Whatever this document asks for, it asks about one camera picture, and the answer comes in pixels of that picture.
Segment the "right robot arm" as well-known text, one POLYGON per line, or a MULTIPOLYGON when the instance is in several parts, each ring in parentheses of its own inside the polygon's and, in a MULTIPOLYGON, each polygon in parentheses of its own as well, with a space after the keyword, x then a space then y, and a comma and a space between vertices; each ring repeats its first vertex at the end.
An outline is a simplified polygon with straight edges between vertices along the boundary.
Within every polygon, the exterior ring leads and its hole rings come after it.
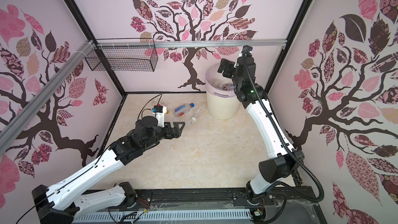
POLYGON ((255 83, 255 71, 252 47, 247 45, 242 48, 237 61, 222 59, 218 68, 218 73, 232 80, 237 99, 255 121, 266 146, 268 159, 259 163, 259 174, 248 184, 249 191, 259 195, 299 167, 292 155, 300 160, 304 155, 295 151, 283 134, 266 93, 255 83))

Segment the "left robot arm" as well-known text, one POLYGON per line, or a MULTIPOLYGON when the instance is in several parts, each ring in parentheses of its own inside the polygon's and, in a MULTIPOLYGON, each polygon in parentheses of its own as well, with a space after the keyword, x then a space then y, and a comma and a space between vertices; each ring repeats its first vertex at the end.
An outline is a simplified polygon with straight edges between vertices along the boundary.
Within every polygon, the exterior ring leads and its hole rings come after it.
POLYGON ((108 207, 132 207, 138 195, 128 182, 92 194, 86 192, 107 175, 159 145, 161 140, 179 138, 184 127, 184 122, 159 123, 157 118, 146 116, 126 136, 111 143, 97 159, 73 175, 49 187, 36 187, 32 196, 40 223, 71 224, 108 207))

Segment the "clear white-cap bottle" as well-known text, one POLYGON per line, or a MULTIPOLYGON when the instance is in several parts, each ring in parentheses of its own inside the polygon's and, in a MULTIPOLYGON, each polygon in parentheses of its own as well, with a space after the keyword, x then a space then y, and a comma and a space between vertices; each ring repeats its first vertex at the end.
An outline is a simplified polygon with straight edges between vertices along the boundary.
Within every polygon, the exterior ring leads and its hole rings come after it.
POLYGON ((206 105, 201 105, 199 106, 194 112, 191 117, 191 122, 196 122, 205 112, 206 110, 206 105))

